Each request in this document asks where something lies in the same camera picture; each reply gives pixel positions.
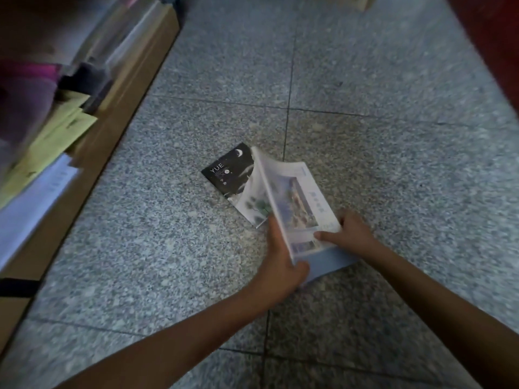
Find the book cover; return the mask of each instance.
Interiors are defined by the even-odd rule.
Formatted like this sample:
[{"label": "book cover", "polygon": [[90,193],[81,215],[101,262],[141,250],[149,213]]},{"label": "book cover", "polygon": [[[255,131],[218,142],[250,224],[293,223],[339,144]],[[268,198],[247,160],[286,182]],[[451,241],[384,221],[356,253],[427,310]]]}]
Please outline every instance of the book cover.
[{"label": "book cover", "polygon": [[202,174],[256,228],[272,211],[263,179],[245,143],[218,158],[203,169]]}]

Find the red object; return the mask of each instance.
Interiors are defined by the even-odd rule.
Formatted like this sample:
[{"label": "red object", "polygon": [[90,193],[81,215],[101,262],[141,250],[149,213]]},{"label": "red object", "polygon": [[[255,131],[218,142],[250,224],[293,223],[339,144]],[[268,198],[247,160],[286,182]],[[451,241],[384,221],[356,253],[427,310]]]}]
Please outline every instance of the red object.
[{"label": "red object", "polygon": [[519,0],[448,0],[519,112]]}]

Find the hand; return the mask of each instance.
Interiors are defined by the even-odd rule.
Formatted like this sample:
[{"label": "hand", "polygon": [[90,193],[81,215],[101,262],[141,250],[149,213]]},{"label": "hand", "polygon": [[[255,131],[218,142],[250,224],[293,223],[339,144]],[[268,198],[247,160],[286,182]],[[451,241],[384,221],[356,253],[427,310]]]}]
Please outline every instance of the hand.
[{"label": "hand", "polygon": [[253,290],[257,300],[268,309],[284,300],[301,285],[310,271],[307,262],[299,261],[294,266],[289,249],[273,215],[268,218],[267,255],[256,276],[247,286]]},{"label": "hand", "polygon": [[380,242],[375,239],[362,217],[353,210],[343,210],[338,219],[342,226],[340,232],[316,232],[315,238],[336,244],[363,259],[373,256]]}]

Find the white paper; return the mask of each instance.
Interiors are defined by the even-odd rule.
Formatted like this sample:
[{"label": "white paper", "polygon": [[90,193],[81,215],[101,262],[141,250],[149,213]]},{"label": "white paper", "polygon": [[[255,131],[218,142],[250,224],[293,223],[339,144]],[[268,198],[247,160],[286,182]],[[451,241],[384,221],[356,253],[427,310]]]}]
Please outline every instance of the white paper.
[{"label": "white paper", "polygon": [[292,261],[310,264],[307,281],[356,262],[337,246],[315,239],[314,232],[338,232],[341,224],[306,164],[273,160],[257,147],[252,154]]},{"label": "white paper", "polygon": [[28,239],[40,220],[77,174],[71,158],[59,156],[16,198],[0,210],[0,271]]}]

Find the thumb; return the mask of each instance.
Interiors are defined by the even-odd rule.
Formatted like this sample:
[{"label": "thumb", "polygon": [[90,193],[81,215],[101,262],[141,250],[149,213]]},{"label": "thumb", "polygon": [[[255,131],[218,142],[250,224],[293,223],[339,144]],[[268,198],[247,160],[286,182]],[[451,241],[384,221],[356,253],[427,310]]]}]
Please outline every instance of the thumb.
[{"label": "thumb", "polygon": [[307,261],[298,261],[295,266],[294,270],[297,274],[298,283],[302,283],[306,280],[306,277],[308,277],[308,273],[310,273],[310,265]]},{"label": "thumb", "polygon": [[336,244],[338,246],[341,246],[342,238],[343,238],[343,236],[341,235],[340,232],[333,233],[333,232],[324,232],[324,231],[314,233],[314,237],[317,240],[320,240],[323,242],[330,242],[330,243]]}]

